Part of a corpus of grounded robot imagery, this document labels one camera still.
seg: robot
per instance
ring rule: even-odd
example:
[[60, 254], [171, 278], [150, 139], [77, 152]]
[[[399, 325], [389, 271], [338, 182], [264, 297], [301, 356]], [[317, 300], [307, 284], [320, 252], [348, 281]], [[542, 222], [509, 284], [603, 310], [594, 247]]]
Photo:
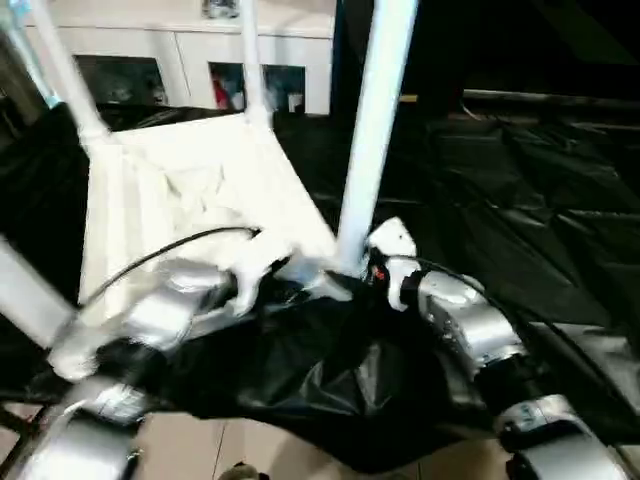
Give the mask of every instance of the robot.
[[[517, 329], [482, 285], [425, 268], [398, 219], [379, 227], [367, 245], [364, 281], [380, 287], [372, 294], [383, 292], [395, 310], [419, 312], [463, 366], [494, 418], [497, 438], [513, 454], [509, 478], [631, 478], [567, 398], [545, 384]], [[155, 270], [154, 285], [116, 318], [99, 328], [70, 322], [49, 362], [74, 386], [50, 412], [15, 478], [133, 478], [140, 458], [133, 439], [153, 409], [145, 378], [184, 342], [250, 320], [268, 276], [294, 281], [311, 296], [349, 301], [349, 291], [327, 271], [261, 232], [226, 270], [168, 260]]]

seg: glass cabinet door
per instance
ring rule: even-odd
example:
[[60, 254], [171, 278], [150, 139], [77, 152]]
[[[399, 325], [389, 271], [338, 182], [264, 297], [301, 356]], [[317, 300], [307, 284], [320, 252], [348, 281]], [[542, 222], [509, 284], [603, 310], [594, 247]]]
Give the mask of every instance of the glass cabinet door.
[[169, 104], [153, 58], [95, 55], [76, 55], [75, 58], [96, 103]]
[[[264, 65], [267, 101], [271, 108], [304, 112], [304, 67]], [[241, 63], [209, 63], [211, 88], [220, 110], [245, 108], [244, 77]]]

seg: red object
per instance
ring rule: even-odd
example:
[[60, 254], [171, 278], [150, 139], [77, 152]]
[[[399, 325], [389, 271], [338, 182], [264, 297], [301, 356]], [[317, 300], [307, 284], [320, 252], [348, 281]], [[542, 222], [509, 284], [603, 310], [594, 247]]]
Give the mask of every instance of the red object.
[[213, 77], [213, 92], [216, 96], [216, 105], [220, 110], [229, 109], [229, 95], [217, 77]]

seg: shelf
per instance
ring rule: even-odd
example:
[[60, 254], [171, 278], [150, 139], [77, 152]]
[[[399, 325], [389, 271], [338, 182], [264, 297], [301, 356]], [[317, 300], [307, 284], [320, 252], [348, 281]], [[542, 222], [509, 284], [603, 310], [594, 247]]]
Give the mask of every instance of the shelf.
[[[238, 33], [240, 20], [206, 19], [200, 0], [53, 0], [58, 27]], [[256, 0], [258, 34], [333, 38], [336, 0]], [[29, 16], [27, 26], [33, 26]]]

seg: cabinet door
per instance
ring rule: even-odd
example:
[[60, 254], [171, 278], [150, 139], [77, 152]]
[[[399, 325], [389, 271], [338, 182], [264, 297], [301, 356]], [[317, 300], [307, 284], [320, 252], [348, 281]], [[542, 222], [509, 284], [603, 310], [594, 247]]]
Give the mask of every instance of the cabinet door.
[[[35, 27], [27, 35], [54, 88], [64, 86]], [[96, 102], [189, 105], [189, 89], [173, 32], [59, 28]]]
[[[204, 108], [244, 107], [242, 37], [228, 33], [179, 33], [192, 104]], [[329, 113], [331, 40], [260, 36], [267, 100], [275, 109]]]

